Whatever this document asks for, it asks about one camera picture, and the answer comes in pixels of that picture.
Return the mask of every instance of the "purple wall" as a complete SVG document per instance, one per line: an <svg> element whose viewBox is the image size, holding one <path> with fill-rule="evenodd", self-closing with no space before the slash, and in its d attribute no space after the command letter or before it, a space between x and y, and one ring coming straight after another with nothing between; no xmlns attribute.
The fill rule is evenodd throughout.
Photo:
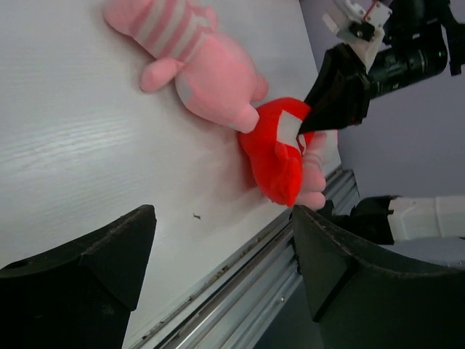
<svg viewBox="0 0 465 349"><path fill-rule="evenodd" d="M370 0L359 0L365 8ZM321 20L330 0L304 0L317 67L337 44ZM452 0L465 22L465 1ZM340 132L343 165L353 169L362 197L465 195L465 70L438 77L371 102L362 125Z"/></svg>

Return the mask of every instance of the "stuffed animal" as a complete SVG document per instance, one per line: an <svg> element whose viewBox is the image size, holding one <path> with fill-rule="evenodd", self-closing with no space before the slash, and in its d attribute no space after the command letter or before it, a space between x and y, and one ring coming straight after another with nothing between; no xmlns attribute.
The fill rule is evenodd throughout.
<svg viewBox="0 0 465 349"><path fill-rule="evenodd" d="M239 141L262 192L289 207L324 207L323 167L337 149L336 131L298 135L311 108L295 98L273 100L257 111L260 120L255 130L239 134Z"/></svg>
<svg viewBox="0 0 465 349"><path fill-rule="evenodd" d="M131 36L156 60L143 71L140 87L154 92L172 79L194 114L243 133L259 114L251 101L268 91L250 55L217 31L217 14L195 0L110 0L105 21Z"/></svg>

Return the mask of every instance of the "plush toy leg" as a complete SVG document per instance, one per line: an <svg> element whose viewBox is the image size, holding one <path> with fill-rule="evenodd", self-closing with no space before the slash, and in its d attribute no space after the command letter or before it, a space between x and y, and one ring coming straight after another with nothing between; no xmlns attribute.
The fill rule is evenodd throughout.
<svg viewBox="0 0 465 349"><path fill-rule="evenodd" d="M242 133L249 133L255 129L256 123L259 122L259 113L248 104L239 116L232 119L234 121L229 125L231 128Z"/></svg>
<svg viewBox="0 0 465 349"><path fill-rule="evenodd" d="M184 67L184 63L164 57L145 67L140 79L140 88L145 92L155 92L168 84Z"/></svg>
<svg viewBox="0 0 465 349"><path fill-rule="evenodd" d="M208 20L210 22L211 28L214 31L217 31L217 29L218 29L218 15L215 12L215 10L213 9L213 7L207 6L205 8L205 15L206 15L206 17L208 18Z"/></svg>
<svg viewBox="0 0 465 349"><path fill-rule="evenodd" d="M303 205L313 210L322 209L325 203L326 199L322 193L299 194L296 199L296 205Z"/></svg>
<svg viewBox="0 0 465 349"><path fill-rule="evenodd" d="M325 205L325 197L321 193L326 186L323 166L337 149L336 131L316 132L302 156L303 175L302 189L296 204L310 209L321 209Z"/></svg>
<svg viewBox="0 0 465 349"><path fill-rule="evenodd" d="M257 74L256 90L252 100L262 100L268 93L268 81L260 74Z"/></svg>

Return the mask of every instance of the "red plush toy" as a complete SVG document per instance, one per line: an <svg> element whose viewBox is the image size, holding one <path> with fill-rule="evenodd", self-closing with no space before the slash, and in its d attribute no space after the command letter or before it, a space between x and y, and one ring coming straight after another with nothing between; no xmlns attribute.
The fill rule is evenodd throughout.
<svg viewBox="0 0 465 349"><path fill-rule="evenodd" d="M293 206L302 187L302 155L314 135L310 132L298 136L310 107L301 100L284 97L257 111L259 123L252 132L239 134L240 144L263 193L277 204ZM323 183L316 183L316 189L323 190L324 185L323 178Z"/></svg>

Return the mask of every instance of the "pink pig plush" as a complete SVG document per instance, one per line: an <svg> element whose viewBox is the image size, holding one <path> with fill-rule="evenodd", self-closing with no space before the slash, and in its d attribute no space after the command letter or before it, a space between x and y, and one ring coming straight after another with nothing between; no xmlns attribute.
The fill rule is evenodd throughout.
<svg viewBox="0 0 465 349"><path fill-rule="evenodd" d="M251 132L268 83L250 55L217 31L217 14L195 0L110 0L105 21L131 36L156 61L142 73L140 87L154 92L175 79L187 109L217 124Z"/></svg>

